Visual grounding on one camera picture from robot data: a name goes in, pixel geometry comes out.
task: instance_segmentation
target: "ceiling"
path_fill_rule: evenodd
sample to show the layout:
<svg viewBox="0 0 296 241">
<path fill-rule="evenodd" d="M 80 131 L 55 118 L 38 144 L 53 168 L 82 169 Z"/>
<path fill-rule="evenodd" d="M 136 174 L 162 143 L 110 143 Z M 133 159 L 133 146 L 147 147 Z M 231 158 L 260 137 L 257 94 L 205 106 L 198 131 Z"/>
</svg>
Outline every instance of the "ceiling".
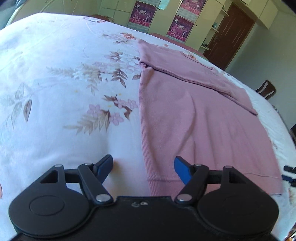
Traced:
<svg viewBox="0 0 296 241">
<path fill-rule="evenodd" d="M 282 0 L 272 0 L 272 1 L 280 11 L 296 16 L 296 14 Z"/>
</svg>

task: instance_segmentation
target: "door handle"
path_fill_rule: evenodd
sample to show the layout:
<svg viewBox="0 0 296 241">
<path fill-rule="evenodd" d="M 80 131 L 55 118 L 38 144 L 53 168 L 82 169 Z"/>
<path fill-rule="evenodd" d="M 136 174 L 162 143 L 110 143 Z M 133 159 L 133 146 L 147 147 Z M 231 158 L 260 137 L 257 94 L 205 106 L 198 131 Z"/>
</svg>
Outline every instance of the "door handle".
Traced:
<svg viewBox="0 0 296 241">
<path fill-rule="evenodd" d="M 219 39 L 217 36 L 215 36 L 215 38 L 214 38 L 214 42 L 215 42 L 216 40 L 217 40 L 217 41 L 220 41 L 220 39 Z"/>
</svg>

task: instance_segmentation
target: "white wall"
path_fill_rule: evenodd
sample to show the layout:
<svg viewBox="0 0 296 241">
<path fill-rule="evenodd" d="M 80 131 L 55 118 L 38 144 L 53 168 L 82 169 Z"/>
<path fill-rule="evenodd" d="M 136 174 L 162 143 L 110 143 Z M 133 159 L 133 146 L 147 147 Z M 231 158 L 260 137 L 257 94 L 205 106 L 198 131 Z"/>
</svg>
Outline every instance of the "white wall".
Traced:
<svg viewBox="0 0 296 241">
<path fill-rule="evenodd" d="M 269 101 L 291 128 L 296 124 L 296 17 L 279 12 L 269 30 L 256 27 L 227 71 L 254 90 L 271 81 L 277 92 Z"/>
</svg>

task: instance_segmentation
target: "pink poster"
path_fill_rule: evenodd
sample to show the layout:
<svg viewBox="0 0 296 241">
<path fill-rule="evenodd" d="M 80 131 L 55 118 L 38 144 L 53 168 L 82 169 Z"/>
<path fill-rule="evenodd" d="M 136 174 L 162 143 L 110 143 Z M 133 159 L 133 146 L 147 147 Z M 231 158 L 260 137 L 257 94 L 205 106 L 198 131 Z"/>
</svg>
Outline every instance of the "pink poster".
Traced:
<svg viewBox="0 0 296 241">
<path fill-rule="evenodd" d="M 156 6 L 136 1 L 129 22 L 149 27 L 155 11 Z"/>
<path fill-rule="evenodd" d="M 206 0 L 183 0 L 180 7 L 199 15 L 205 2 Z"/>
<path fill-rule="evenodd" d="M 170 25 L 167 35 L 185 42 L 193 25 L 193 22 L 176 15 L 172 24 Z"/>
</svg>

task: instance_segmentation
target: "poster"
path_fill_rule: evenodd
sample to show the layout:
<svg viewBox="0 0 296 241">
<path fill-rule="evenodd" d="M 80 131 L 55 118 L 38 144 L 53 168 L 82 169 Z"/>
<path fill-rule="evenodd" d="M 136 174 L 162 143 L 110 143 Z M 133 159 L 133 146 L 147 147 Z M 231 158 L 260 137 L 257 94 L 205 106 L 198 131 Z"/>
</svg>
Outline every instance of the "poster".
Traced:
<svg viewBox="0 0 296 241">
<path fill-rule="evenodd" d="M 206 0 L 183 0 L 180 8 L 186 9 L 187 11 L 199 15 Z"/>
<path fill-rule="evenodd" d="M 139 29 L 139 31 L 148 32 L 156 8 L 156 6 L 136 1 L 130 19 L 128 21 L 128 27 L 135 30 Z"/>
<path fill-rule="evenodd" d="M 172 24 L 170 25 L 167 36 L 173 37 L 179 40 L 179 42 L 185 42 L 193 25 L 193 22 L 176 15 Z"/>
</svg>

